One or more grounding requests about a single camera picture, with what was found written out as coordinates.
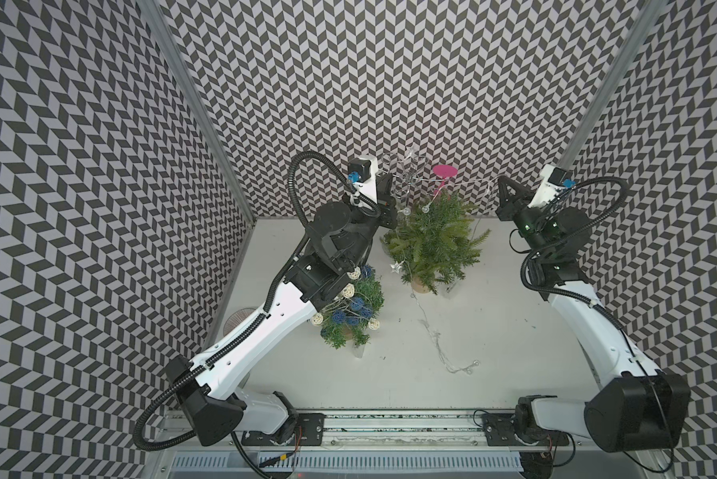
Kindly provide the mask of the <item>light green fern tree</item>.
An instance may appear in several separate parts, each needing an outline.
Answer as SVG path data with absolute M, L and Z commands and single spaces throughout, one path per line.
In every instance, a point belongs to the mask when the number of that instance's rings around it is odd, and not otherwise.
M 382 238 L 392 268 L 418 293 L 438 293 L 441 285 L 465 279 L 465 270 L 480 262 L 490 231 L 473 231 L 474 205 L 456 193 L 442 193 L 430 203 L 401 215 Z

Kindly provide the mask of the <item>rattan ball string light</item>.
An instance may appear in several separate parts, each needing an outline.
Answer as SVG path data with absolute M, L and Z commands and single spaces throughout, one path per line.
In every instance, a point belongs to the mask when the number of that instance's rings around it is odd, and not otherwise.
M 308 321 L 314 327 L 345 325 L 378 331 L 378 314 L 384 306 L 384 294 L 375 269 L 358 267 L 348 275 L 350 282 L 329 305 Z

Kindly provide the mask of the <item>dark green christmas tree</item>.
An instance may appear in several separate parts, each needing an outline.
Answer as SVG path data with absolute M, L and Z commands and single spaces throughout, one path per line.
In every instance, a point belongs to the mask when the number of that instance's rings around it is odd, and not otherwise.
M 334 349 L 368 344 L 369 333 L 380 328 L 378 315 L 384 294 L 375 268 L 362 265 L 348 275 L 348 285 L 336 299 L 313 315 L 308 323 Z

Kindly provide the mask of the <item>clear battery box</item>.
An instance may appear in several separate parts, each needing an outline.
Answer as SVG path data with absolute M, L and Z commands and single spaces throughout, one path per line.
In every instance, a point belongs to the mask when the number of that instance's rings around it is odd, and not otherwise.
M 358 344 L 355 342 L 350 348 L 350 351 L 355 358 L 362 359 L 362 357 L 364 357 L 365 347 L 366 344 Z

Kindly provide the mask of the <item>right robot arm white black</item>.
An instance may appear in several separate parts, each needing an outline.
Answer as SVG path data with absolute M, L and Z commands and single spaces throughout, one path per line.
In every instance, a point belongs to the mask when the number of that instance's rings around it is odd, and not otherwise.
M 521 397 L 512 419 L 516 439 L 555 449 L 561 438 L 571 443 L 586 438 L 628 459 L 638 451 L 662 450 L 665 462 L 639 466 L 652 474 L 669 472 L 691 389 L 681 375 L 666 372 L 637 347 L 579 265 L 593 228 L 626 203 L 627 181 L 599 177 L 575 183 L 567 171 L 551 168 L 535 190 L 505 176 L 496 186 L 498 219 L 514 223 L 528 245 L 519 269 L 522 285 L 563 317 L 599 388 L 586 400 Z

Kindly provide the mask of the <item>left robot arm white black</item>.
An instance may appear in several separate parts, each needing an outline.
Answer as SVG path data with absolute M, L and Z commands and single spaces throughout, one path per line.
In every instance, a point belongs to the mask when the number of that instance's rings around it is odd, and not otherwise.
M 318 207 L 313 217 L 304 212 L 296 185 L 296 175 L 307 161 L 328 168 L 346 189 L 341 200 Z M 296 434 L 298 411 L 282 393 L 246 392 L 242 381 L 289 333 L 348 292 L 352 278 L 368 260 L 376 231 L 395 225 L 391 186 L 392 176 L 380 173 L 372 156 L 359 156 L 345 169 L 313 151 L 292 158 L 286 188 L 304 236 L 260 307 L 207 350 L 192 359 L 178 356 L 169 362 L 169 388 L 135 422 L 133 442 L 138 449 L 164 450 L 192 438 L 210 446 L 248 431 L 282 443 Z M 148 421 L 171 398 L 186 415 L 189 431 L 169 440 L 146 439 Z

